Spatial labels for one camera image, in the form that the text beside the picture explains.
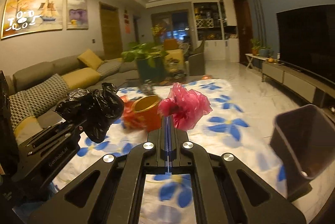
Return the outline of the black plastic bag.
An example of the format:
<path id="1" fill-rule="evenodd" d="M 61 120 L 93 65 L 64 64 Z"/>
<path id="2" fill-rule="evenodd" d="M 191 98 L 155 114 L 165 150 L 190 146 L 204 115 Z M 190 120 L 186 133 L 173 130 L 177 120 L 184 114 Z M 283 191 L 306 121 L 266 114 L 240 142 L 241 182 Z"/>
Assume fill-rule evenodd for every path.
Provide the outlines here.
<path id="1" fill-rule="evenodd" d="M 75 89 L 58 103 L 55 112 L 67 122 L 82 126 L 91 141 L 101 143 L 110 125 L 124 111 L 117 91 L 116 85 L 107 82 L 102 83 L 101 89 Z"/>

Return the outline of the red gold paper cup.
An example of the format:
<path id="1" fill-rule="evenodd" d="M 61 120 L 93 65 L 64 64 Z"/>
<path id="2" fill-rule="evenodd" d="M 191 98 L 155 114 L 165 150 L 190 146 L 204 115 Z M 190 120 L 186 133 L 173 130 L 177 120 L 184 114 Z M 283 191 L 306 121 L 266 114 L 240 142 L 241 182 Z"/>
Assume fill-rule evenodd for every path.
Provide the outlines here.
<path id="1" fill-rule="evenodd" d="M 161 127 L 161 115 L 158 106 L 161 99 L 157 95 L 148 95 L 136 100 L 125 96 L 122 122 L 127 129 L 141 129 L 148 133 Z"/>

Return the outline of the pink plastic bag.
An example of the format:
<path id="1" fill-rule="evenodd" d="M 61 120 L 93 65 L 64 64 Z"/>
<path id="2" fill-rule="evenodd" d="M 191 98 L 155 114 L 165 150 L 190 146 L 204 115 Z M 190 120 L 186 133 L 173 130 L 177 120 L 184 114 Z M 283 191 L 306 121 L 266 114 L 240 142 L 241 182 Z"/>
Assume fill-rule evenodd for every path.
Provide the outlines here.
<path id="1" fill-rule="evenodd" d="M 183 131 L 193 129 L 198 121 L 212 112 L 208 98 L 194 89 L 187 90 L 174 83 L 168 97 L 158 105 L 161 116 L 172 116 L 174 127 Z"/>

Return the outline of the grey trash bin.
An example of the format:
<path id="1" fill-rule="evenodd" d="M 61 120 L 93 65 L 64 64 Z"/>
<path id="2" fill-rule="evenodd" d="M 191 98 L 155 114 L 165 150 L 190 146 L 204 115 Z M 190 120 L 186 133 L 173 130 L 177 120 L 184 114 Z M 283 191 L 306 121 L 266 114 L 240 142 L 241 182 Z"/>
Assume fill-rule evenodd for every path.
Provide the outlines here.
<path id="1" fill-rule="evenodd" d="M 292 202 L 309 193 L 310 182 L 334 161 L 334 123 L 312 104 L 281 113 L 270 146 L 283 162 Z"/>

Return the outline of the houndstooth patterned cushion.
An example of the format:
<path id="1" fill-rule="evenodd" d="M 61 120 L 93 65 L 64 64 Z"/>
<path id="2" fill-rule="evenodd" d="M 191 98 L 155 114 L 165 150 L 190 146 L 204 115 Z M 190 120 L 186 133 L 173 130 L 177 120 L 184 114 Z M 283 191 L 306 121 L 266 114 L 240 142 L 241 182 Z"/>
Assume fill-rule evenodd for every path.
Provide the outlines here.
<path id="1" fill-rule="evenodd" d="M 11 124 L 13 131 L 28 118 L 38 118 L 66 96 L 69 87 L 58 74 L 46 81 L 10 96 Z"/>

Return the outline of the floral blue white tablecloth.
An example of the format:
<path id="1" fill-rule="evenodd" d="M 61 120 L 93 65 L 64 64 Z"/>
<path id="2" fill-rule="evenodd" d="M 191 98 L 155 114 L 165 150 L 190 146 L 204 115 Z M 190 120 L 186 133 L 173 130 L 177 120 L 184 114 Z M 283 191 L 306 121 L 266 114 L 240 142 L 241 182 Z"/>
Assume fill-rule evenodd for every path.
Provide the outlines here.
<path id="1" fill-rule="evenodd" d="M 226 80 L 199 80 L 186 84 L 185 88 L 204 94 L 212 108 L 187 132 L 188 139 L 209 153 L 233 154 L 282 196 L 287 196 L 283 163 L 256 133 L 242 105 L 235 101 L 232 86 Z M 125 155 L 146 139 L 145 131 L 128 130 L 121 119 L 110 126 L 100 144 L 81 134 L 80 150 L 53 180 L 54 187 L 61 190 L 105 154 Z M 139 222 L 195 223 L 190 176 L 148 175 Z"/>

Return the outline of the yellow seat cushion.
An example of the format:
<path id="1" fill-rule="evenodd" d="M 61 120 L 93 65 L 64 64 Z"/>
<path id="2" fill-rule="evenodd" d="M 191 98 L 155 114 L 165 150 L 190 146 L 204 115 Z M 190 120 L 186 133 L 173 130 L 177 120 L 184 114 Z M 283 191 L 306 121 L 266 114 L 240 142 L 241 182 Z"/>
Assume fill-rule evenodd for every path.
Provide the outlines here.
<path id="1" fill-rule="evenodd" d="M 70 90 L 87 88 L 100 80 L 100 74 L 92 68 L 86 67 L 62 75 Z"/>

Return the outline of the yellow back pillow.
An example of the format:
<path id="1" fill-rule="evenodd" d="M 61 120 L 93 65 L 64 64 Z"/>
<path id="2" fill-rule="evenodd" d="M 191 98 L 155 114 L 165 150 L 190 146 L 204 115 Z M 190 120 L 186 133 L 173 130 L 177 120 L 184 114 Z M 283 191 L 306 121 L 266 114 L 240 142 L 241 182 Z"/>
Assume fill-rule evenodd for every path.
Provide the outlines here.
<path id="1" fill-rule="evenodd" d="M 77 57 L 87 67 L 97 70 L 100 65 L 103 64 L 103 60 L 100 59 L 92 50 L 88 49 Z"/>

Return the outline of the green potted plant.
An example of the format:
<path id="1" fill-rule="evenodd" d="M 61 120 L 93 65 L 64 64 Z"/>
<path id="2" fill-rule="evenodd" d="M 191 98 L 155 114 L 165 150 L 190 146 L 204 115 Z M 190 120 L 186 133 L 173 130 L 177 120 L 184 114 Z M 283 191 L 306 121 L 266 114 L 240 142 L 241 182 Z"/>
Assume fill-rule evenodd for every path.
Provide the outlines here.
<path id="1" fill-rule="evenodd" d="M 165 57 L 168 53 L 153 42 L 137 44 L 121 53 L 123 62 L 135 62 L 141 83 L 159 83 L 167 77 Z"/>

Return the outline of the purple abstract painting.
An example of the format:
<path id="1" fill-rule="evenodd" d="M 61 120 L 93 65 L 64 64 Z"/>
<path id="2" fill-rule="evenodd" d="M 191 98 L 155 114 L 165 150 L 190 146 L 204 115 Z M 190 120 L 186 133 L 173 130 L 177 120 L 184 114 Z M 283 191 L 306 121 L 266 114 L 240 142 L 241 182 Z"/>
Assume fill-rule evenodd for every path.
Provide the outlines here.
<path id="1" fill-rule="evenodd" d="M 66 0 L 67 30 L 89 28 L 88 0 Z"/>

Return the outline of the wooden door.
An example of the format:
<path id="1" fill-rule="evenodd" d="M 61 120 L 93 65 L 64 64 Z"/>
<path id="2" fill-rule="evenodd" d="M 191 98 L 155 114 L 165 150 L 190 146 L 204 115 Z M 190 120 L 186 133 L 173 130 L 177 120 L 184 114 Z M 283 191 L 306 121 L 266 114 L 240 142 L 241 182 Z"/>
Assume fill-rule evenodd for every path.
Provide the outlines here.
<path id="1" fill-rule="evenodd" d="M 107 60 L 120 58 L 123 43 L 118 8 L 100 2 L 99 14 L 105 58 Z"/>

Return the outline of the sailboat painting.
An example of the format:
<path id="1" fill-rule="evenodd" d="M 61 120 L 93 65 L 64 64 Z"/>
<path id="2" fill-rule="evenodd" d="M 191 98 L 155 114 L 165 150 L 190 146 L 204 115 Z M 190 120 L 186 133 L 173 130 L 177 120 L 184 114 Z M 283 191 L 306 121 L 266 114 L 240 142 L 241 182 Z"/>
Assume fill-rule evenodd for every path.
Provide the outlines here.
<path id="1" fill-rule="evenodd" d="M 6 0 L 1 39 L 63 29 L 63 0 Z"/>

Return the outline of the display shelf cabinet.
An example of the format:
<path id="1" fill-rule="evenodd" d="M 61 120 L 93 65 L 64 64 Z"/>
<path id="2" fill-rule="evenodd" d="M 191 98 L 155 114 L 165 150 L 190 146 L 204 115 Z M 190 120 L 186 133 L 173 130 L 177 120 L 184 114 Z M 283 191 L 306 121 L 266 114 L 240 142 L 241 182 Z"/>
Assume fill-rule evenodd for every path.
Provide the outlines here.
<path id="1" fill-rule="evenodd" d="M 193 3 L 198 40 L 237 38 L 237 25 L 228 25 L 223 0 Z"/>

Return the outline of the black television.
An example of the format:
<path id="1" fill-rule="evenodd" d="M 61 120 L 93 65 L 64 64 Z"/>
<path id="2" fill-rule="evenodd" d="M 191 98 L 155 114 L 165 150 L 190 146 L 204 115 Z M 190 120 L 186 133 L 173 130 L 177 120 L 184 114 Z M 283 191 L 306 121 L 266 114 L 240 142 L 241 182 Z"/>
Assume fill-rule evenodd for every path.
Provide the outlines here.
<path id="1" fill-rule="evenodd" d="M 277 13 L 280 60 L 334 83 L 334 5 Z"/>

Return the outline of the dark brown door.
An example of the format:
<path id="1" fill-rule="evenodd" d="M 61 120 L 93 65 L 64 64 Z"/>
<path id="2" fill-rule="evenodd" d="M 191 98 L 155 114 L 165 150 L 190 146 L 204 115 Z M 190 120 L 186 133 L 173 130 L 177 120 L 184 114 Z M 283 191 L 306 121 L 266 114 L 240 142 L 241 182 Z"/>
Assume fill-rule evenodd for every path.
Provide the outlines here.
<path id="1" fill-rule="evenodd" d="M 253 38 L 252 20 L 247 0 L 233 0 L 236 13 L 237 32 L 239 40 L 240 63 L 248 64 L 246 54 L 251 54 L 251 39 Z"/>

